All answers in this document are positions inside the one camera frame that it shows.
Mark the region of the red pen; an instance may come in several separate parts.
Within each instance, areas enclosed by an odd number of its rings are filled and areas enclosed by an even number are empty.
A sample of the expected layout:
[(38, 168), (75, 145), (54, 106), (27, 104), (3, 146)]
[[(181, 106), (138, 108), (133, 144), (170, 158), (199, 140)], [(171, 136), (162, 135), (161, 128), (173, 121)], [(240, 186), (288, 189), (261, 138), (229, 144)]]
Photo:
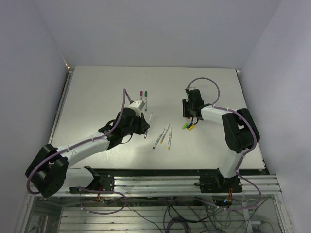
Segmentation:
[[(153, 112), (151, 112), (151, 114), (149, 116), (149, 120), (148, 120), (149, 128), (150, 128), (150, 124), (151, 124), (151, 120), (152, 120), (152, 115), (153, 115)], [(146, 130), (146, 132), (144, 134), (144, 139), (147, 138), (149, 128)]]

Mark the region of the green capped pen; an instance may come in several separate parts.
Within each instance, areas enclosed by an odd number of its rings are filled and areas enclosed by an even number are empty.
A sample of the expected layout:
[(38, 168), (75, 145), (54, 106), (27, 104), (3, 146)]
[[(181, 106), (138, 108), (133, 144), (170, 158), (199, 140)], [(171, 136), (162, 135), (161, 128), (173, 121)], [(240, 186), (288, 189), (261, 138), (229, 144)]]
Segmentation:
[(147, 91), (145, 91), (144, 92), (144, 102), (145, 102), (145, 106), (144, 106), (144, 111), (146, 112), (147, 111), (147, 109), (148, 109), (148, 92)]

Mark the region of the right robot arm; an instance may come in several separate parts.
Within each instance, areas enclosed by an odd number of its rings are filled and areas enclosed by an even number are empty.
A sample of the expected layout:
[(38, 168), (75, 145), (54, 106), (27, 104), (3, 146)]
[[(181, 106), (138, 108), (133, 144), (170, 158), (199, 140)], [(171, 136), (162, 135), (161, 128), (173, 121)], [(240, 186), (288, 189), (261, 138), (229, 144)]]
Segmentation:
[(222, 125), (228, 153), (218, 168), (220, 177), (214, 180), (215, 188), (225, 192), (231, 187), (231, 178), (237, 176), (246, 154), (255, 149), (260, 135), (255, 122), (246, 108), (232, 110), (204, 104), (198, 89), (186, 89), (187, 98), (182, 100), (183, 117), (197, 121), (212, 121)]

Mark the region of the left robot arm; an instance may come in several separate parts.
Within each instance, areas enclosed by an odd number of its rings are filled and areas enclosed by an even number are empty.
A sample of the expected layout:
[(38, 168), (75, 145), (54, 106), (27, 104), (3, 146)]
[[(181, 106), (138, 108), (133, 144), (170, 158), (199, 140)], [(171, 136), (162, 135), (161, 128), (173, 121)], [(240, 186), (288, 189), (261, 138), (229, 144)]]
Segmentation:
[(127, 107), (86, 139), (67, 146), (44, 145), (27, 168), (26, 188), (30, 194), (47, 198), (68, 186), (71, 193), (99, 193), (103, 178), (91, 167), (68, 169), (79, 161), (122, 144), (126, 136), (143, 135), (150, 128), (144, 114)]

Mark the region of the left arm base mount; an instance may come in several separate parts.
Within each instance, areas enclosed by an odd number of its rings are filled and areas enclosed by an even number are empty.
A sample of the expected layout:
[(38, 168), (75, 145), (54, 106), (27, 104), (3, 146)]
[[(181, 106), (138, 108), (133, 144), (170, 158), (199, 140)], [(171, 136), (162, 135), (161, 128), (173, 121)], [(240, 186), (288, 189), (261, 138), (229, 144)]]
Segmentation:
[(112, 194), (114, 189), (114, 178), (104, 173), (100, 175), (96, 170), (89, 166), (80, 169), (72, 169), (70, 181), (73, 185), (69, 187), (71, 194)]

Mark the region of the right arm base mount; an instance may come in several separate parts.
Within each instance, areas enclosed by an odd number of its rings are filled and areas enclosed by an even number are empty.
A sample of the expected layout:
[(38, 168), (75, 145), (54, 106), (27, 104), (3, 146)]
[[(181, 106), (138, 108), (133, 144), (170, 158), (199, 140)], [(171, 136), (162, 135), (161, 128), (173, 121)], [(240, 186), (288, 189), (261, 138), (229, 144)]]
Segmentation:
[(200, 188), (201, 193), (242, 192), (240, 179), (237, 176), (228, 179), (218, 175), (200, 177), (199, 182), (195, 182), (194, 185)]

